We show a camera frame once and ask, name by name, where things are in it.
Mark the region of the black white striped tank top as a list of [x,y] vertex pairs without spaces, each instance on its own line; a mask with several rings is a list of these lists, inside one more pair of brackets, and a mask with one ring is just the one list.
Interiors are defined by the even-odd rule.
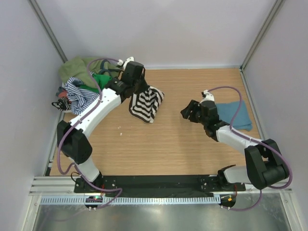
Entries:
[[146,124],[151,124],[154,122],[164,96],[165,94],[161,90],[149,86],[144,92],[133,94],[128,110],[132,116],[140,119]]

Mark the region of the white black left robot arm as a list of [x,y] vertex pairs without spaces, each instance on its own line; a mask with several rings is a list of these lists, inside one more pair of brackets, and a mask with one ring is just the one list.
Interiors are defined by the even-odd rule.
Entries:
[[58,153],[72,161],[84,178],[85,186],[95,193],[102,187],[101,172],[92,159],[89,137],[98,124],[123,101],[147,88],[144,65],[130,61],[120,78],[114,77],[99,89],[99,96],[80,115],[57,125]]

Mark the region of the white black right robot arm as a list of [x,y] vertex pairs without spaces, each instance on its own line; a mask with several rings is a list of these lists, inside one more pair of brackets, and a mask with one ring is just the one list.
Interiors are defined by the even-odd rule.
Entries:
[[293,175],[277,143],[272,139],[255,139],[234,129],[219,118],[214,101],[192,100],[180,113],[184,119],[202,124],[208,137],[245,156],[245,166],[230,166],[219,171],[222,176],[217,178],[217,185],[221,190],[229,190],[234,183],[249,183],[259,190],[276,189],[276,184],[283,180],[286,187],[291,184]]

